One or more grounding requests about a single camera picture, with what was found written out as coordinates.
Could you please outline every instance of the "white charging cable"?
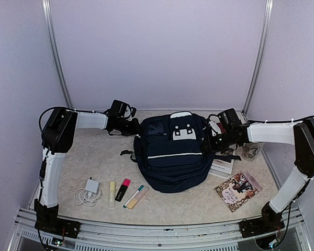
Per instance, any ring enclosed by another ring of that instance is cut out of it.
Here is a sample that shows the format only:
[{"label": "white charging cable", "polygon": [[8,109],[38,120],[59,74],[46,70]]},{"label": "white charging cable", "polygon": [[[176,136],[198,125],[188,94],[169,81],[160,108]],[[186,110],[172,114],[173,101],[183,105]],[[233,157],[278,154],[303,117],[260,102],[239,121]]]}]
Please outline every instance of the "white charging cable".
[{"label": "white charging cable", "polygon": [[79,188],[74,192],[74,204],[76,206],[81,206],[81,205],[85,205],[87,207],[93,207],[96,204],[96,200],[100,197],[101,195],[101,190],[100,188],[98,188],[98,192],[97,193],[92,193],[88,190],[86,190],[85,188]]}]

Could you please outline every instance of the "teal marker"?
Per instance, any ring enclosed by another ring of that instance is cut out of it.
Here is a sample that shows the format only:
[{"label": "teal marker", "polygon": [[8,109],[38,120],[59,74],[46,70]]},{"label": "teal marker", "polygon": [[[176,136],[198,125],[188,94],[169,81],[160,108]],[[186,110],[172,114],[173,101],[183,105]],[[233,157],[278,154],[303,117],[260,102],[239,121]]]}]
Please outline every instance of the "teal marker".
[{"label": "teal marker", "polygon": [[141,191],[143,189],[144,185],[141,185],[139,187],[139,189],[136,190],[136,192],[134,192],[134,194],[129,198],[129,200],[127,200],[127,202],[124,204],[124,208],[127,207],[127,205],[129,204],[129,202],[135,197],[136,194],[139,193],[139,191]]}]

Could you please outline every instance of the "pink highlighter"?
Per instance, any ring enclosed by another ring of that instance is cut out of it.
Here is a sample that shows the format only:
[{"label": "pink highlighter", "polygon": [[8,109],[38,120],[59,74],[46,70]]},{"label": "pink highlighter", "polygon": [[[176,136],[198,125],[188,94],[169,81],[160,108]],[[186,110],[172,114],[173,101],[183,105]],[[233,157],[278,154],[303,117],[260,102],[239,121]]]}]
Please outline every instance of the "pink highlighter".
[{"label": "pink highlighter", "polygon": [[119,189],[119,191],[116,194],[115,200],[121,201],[123,196],[125,195],[125,192],[127,191],[127,188],[129,187],[130,179],[125,179]]}]

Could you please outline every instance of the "book cover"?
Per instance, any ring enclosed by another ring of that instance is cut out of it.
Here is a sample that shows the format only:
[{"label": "book cover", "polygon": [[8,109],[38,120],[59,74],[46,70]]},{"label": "book cover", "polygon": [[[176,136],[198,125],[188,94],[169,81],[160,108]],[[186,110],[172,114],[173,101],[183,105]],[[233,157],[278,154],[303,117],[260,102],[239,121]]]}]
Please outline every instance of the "book cover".
[{"label": "book cover", "polygon": [[[216,156],[228,156],[228,155],[235,155],[234,150],[229,150],[224,153],[216,153]],[[232,167],[234,165],[234,160],[220,160],[220,159],[214,159],[213,163],[211,165],[211,169],[217,170],[219,172],[223,172],[226,174],[231,174]]]},{"label": "book cover", "polygon": [[214,188],[214,191],[231,212],[235,212],[261,190],[262,187],[247,172],[239,172]]}]

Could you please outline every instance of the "orange highlighter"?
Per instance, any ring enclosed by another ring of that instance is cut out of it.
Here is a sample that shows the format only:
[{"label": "orange highlighter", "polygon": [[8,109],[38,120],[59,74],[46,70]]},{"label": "orange highlighter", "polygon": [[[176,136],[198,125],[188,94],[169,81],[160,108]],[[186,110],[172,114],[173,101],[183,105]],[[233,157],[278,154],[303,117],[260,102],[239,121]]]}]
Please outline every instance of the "orange highlighter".
[{"label": "orange highlighter", "polygon": [[149,191],[148,187],[143,187],[141,191],[139,191],[134,198],[127,204],[128,209],[133,209],[136,204],[143,198],[143,196]]}]

